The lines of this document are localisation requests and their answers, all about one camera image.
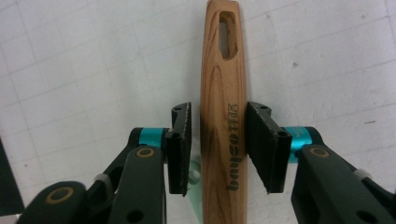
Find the green object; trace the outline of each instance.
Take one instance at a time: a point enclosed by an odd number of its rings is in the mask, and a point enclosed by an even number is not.
[[[198,161],[190,161],[187,195],[189,196],[195,215],[198,218],[198,222],[203,223],[201,163]]]
[[[297,163],[296,153],[305,145],[312,144],[312,137],[305,127],[284,127],[292,135],[289,163]]]
[[[144,128],[140,133],[139,144],[161,148],[163,128]]]

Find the wood grain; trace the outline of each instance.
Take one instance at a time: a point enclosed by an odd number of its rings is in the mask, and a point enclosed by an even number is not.
[[[229,56],[219,51],[227,24]],[[209,1],[201,80],[201,155],[205,224],[247,222],[246,78],[239,5]]]

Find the clamp jaw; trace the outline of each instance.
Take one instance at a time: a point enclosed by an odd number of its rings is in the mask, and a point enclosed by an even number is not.
[[[268,193],[283,192],[298,160],[291,202],[299,223],[396,223],[396,196],[327,147],[312,127],[279,128],[266,105],[247,104],[247,149]]]
[[[170,193],[185,196],[191,103],[172,109],[172,126],[133,129],[125,149],[88,190],[74,181],[51,185],[17,223],[166,223],[163,164],[168,165]]]

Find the black rubber jaw pad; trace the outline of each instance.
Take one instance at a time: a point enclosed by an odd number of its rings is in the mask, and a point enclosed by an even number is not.
[[[247,152],[268,193],[281,193],[290,156],[291,135],[271,119],[271,108],[247,103]]]
[[[191,154],[191,103],[172,108],[172,127],[165,136],[169,192],[185,196]]]

